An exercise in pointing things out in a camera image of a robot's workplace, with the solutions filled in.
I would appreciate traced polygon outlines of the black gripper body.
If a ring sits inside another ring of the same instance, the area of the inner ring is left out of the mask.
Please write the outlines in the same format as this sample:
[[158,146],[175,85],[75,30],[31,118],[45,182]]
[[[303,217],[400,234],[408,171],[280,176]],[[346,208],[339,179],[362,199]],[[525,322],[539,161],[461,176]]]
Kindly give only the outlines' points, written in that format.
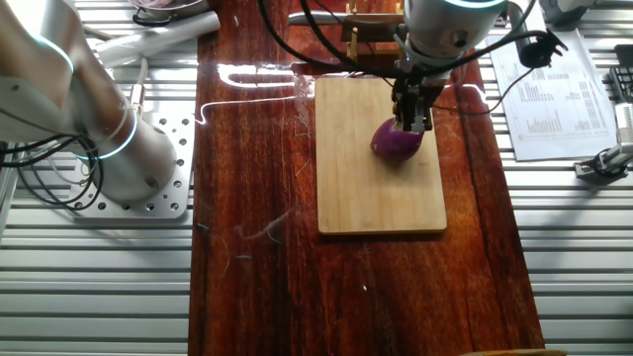
[[392,99],[400,100],[405,94],[414,98],[436,100],[444,90],[446,72],[419,76],[417,73],[399,74],[392,88]]

